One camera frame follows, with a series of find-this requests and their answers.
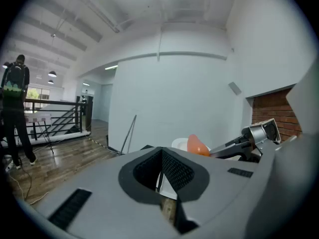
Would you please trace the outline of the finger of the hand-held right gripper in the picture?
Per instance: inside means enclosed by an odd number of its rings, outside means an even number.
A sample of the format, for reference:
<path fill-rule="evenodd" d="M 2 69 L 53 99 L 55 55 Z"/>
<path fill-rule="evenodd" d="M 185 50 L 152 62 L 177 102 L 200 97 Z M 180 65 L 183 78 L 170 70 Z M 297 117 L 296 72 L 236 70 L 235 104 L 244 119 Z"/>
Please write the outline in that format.
<path fill-rule="evenodd" d="M 231 147 L 241 147 L 246 148 L 246 147 L 251 147 L 251 142 L 250 139 L 245 136 L 245 135 L 241 135 L 219 147 L 217 147 L 217 150 L 222 150 L 222 149 L 226 149 L 226 148 L 231 148 Z"/>
<path fill-rule="evenodd" d="M 242 160 L 248 160 L 251 156 L 252 147 L 250 144 L 222 145 L 210 151 L 210 156 L 214 158 L 227 159 L 240 156 Z"/>

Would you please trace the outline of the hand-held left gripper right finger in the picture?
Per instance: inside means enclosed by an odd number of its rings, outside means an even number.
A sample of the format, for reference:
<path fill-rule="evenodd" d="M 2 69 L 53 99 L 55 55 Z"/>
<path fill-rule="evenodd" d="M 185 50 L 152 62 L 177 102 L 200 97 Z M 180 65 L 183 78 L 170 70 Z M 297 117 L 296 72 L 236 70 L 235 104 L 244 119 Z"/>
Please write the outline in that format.
<path fill-rule="evenodd" d="M 287 95 L 303 133 L 261 145 L 258 163 L 164 157 L 191 173 L 178 192 L 174 239 L 297 239 L 312 234 L 319 204 L 319 57 Z"/>

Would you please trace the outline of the grey wall box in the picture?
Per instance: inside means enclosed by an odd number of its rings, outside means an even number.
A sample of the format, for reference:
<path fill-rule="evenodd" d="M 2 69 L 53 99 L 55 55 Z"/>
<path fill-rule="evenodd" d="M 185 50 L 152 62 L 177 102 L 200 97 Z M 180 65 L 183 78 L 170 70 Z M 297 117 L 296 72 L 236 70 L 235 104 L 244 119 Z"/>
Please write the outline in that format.
<path fill-rule="evenodd" d="M 235 95 L 240 95 L 242 93 L 241 89 L 237 86 L 235 82 L 230 82 L 228 86 L 234 92 Z"/>

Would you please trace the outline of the white round plate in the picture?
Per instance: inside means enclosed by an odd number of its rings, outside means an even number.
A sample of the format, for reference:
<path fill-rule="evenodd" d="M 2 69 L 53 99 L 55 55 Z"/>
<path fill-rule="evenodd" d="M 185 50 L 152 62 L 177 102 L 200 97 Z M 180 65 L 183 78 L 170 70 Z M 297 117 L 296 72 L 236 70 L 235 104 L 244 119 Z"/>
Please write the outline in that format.
<path fill-rule="evenodd" d="M 183 151 L 187 151 L 187 140 L 188 138 L 177 138 L 172 142 L 172 147 Z"/>

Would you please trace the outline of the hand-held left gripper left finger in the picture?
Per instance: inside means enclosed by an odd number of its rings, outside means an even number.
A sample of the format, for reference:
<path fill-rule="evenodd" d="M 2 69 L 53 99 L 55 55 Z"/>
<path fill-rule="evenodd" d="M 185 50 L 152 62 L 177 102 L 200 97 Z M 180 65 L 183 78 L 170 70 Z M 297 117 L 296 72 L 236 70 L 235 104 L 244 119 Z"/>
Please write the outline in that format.
<path fill-rule="evenodd" d="M 46 195 L 35 208 L 49 218 L 76 190 L 91 192 L 67 232 L 81 239 L 174 239 L 178 231 L 165 219 L 159 205 L 141 204 L 119 184 L 120 169 L 143 154 L 141 150 L 99 161 Z"/>

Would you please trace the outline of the orange carrot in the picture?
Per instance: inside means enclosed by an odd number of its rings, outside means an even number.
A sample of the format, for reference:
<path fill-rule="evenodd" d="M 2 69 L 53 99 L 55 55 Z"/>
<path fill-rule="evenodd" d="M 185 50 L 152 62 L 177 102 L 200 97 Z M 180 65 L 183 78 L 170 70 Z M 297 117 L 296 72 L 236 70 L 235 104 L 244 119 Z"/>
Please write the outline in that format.
<path fill-rule="evenodd" d="M 188 137 L 187 151 L 197 155 L 210 156 L 208 147 L 195 134 Z"/>

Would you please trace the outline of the teal flat mop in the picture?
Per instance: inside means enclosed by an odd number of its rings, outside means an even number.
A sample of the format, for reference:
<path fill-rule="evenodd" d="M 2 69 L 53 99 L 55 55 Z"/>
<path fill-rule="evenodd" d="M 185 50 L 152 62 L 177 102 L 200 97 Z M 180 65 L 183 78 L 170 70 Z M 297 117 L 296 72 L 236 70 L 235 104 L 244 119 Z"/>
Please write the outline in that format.
<path fill-rule="evenodd" d="M 130 125 L 129 130 L 128 130 L 128 133 L 126 134 L 126 137 L 125 137 L 125 139 L 124 139 L 124 142 L 123 142 L 123 145 L 122 145 L 120 154 L 119 154 L 120 156 L 123 155 L 123 150 L 124 150 L 125 144 L 126 144 L 127 139 L 128 139 L 128 137 L 129 137 L 129 135 L 130 135 L 130 132 L 131 132 L 131 130 L 132 130 L 132 128 L 133 128 L 133 125 L 134 125 L 134 123 L 135 123 L 135 121 L 136 121 L 136 118 L 137 118 L 137 115 L 134 115 L 133 120 L 132 120 L 132 123 L 131 123 L 131 125 Z"/>

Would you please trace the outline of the black metal railing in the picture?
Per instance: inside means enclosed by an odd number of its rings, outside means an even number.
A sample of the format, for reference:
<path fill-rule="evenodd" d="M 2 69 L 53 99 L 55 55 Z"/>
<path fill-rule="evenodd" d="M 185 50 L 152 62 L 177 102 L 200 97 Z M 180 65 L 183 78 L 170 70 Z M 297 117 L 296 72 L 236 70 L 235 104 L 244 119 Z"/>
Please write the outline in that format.
<path fill-rule="evenodd" d="M 59 136 L 63 138 L 77 138 L 91 133 L 93 101 L 89 98 L 80 102 L 48 101 L 26 99 L 24 103 L 26 113 L 51 114 L 52 124 L 45 122 L 26 123 L 28 136 L 33 144 L 49 141 Z"/>

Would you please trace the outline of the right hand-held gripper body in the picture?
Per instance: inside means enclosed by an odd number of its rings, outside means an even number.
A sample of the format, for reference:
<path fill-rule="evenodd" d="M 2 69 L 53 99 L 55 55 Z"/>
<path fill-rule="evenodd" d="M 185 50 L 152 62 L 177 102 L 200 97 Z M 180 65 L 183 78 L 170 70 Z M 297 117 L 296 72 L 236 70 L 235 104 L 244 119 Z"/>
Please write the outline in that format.
<path fill-rule="evenodd" d="M 262 157 L 261 147 L 257 147 L 257 145 L 261 145 L 266 140 L 270 140 L 276 145 L 281 143 L 281 136 L 274 118 L 246 126 L 241 133 L 252 144 L 250 157 L 247 158 L 251 162 L 259 162 Z"/>

